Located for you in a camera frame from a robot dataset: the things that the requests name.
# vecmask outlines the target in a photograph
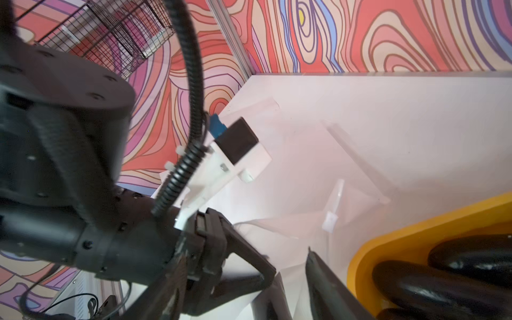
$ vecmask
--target metal bolt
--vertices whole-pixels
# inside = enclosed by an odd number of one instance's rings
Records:
[[[48,57],[48,58],[50,58],[50,57],[51,57],[51,58],[53,58],[53,57],[54,57],[54,55],[53,55],[53,54],[51,54],[50,52],[46,52],[46,51],[43,51],[43,50],[37,50],[37,52],[38,52],[39,54],[42,54],[42,55],[43,55],[43,56],[45,56],[45,57]]]
[[[85,250],[92,249],[92,247],[93,247],[93,242],[92,242],[92,241],[87,241],[87,240],[85,240],[85,241],[82,243],[82,247],[83,247]]]
[[[88,92],[87,95],[90,96],[91,98],[93,98],[94,100],[105,100],[105,97],[103,97],[99,93]]]
[[[108,81],[117,82],[117,79],[114,78],[113,76],[103,76],[103,77],[106,78]]]
[[[117,228],[117,231],[119,232],[123,232],[126,230],[126,226],[128,225],[128,223],[126,222],[121,222],[121,224],[119,225],[119,228]]]
[[[118,187],[118,188],[117,188],[117,191],[116,191],[116,195],[117,195],[117,196],[120,196],[120,195],[122,195],[125,191],[126,191],[126,189],[125,189],[125,188]]]

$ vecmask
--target colorful swirl backdrop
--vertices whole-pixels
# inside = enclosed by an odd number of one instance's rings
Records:
[[[260,73],[512,70],[510,0],[225,0]]]
[[[187,0],[201,46],[205,108],[219,113],[243,84],[240,69],[205,0]],[[20,15],[35,3],[14,0]],[[18,24],[39,39],[83,4],[47,0]],[[260,73],[512,70],[510,0],[225,0]],[[171,37],[129,78],[137,92],[119,184],[151,194],[166,161],[186,143],[188,89]],[[21,293],[50,264],[0,252],[0,317],[21,319]],[[34,289],[40,310],[76,271],[63,268]]]
[[[219,113],[244,81],[206,1],[187,3],[203,57],[205,108]],[[164,164],[176,163],[176,147],[188,136],[188,85],[177,38],[172,36],[129,82],[138,98],[119,184],[150,195],[161,183]]]
[[[16,15],[35,1],[15,0]],[[240,69],[205,0],[187,0],[195,22],[205,77],[205,108],[221,112],[243,84]],[[65,20],[81,6],[79,0],[46,0],[34,13],[20,20],[23,39],[31,42]],[[166,161],[176,162],[176,147],[186,143],[189,128],[188,86],[180,46],[172,36],[129,78],[137,93],[131,130],[126,144],[119,184],[152,194],[160,184],[159,172]],[[21,319],[19,296],[39,279],[51,264],[0,252],[0,319]],[[43,309],[76,272],[64,268],[37,286],[29,306]]]

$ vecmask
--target yellow container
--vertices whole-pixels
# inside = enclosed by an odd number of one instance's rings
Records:
[[[347,286],[372,315],[393,307],[372,281],[373,267],[385,260],[426,265],[429,252],[450,239],[512,230],[512,193],[408,226],[365,243],[350,262]]]

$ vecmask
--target wire mesh basket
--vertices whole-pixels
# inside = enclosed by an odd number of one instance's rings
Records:
[[[174,34],[161,0],[87,1],[36,44],[128,78]]]

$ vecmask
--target black corrugated tube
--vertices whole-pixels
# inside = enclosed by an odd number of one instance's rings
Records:
[[[196,31],[183,0],[164,0],[164,4],[178,36],[183,59],[185,60],[190,102],[190,131],[185,154],[176,164],[174,171],[167,176],[162,189],[160,189],[156,197],[155,206],[151,210],[155,217],[163,216],[174,204],[203,160],[206,152],[206,147],[203,146],[202,141],[204,110],[203,66]]]
[[[163,3],[178,36],[187,70],[188,100],[190,102],[188,143],[191,143],[201,138],[203,127],[204,81],[201,50],[185,2],[183,0],[164,0]]]

